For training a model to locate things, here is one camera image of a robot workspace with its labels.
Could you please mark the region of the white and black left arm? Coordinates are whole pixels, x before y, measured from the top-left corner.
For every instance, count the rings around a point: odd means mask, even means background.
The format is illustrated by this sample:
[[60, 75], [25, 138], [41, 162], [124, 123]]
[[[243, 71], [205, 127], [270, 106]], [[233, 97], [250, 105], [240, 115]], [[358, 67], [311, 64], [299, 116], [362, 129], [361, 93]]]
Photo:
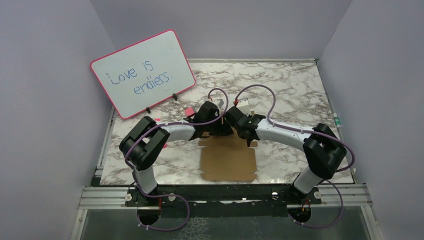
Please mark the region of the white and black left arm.
[[119, 150], [132, 170], [138, 199], [149, 206], [157, 200], [153, 164], [166, 143], [233, 134], [230, 124], [220, 115], [220, 104], [206, 101], [197, 112], [180, 121], [161, 122], [143, 117], [123, 138]]

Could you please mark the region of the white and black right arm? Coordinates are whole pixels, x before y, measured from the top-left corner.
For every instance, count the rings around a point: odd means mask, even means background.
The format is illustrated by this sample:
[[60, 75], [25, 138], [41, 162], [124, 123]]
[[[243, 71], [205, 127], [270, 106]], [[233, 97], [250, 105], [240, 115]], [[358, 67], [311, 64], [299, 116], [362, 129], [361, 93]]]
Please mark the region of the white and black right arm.
[[323, 123], [305, 130], [278, 126], [277, 123], [270, 123], [264, 115], [246, 115], [236, 106], [224, 114], [224, 119], [248, 144], [253, 140], [272, 141], [305, 154], [308, 166], [296, 177], [287, 193], [296, 204], [306, 200], [316, 185], [332, 179], [347, 154], [344, 145]]

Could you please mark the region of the brown cardboard box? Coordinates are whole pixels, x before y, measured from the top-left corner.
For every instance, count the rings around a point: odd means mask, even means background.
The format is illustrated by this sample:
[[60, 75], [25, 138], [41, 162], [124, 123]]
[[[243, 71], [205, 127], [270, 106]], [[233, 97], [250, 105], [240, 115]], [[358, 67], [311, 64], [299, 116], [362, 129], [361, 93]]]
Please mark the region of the brown cardboard box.
[[252, 182], [257, 178], [255, 147], [248, 147], [223, 118], [215, 122], [217, 130], [204, 133], [198, 141], [200, 176], [205, 181]]

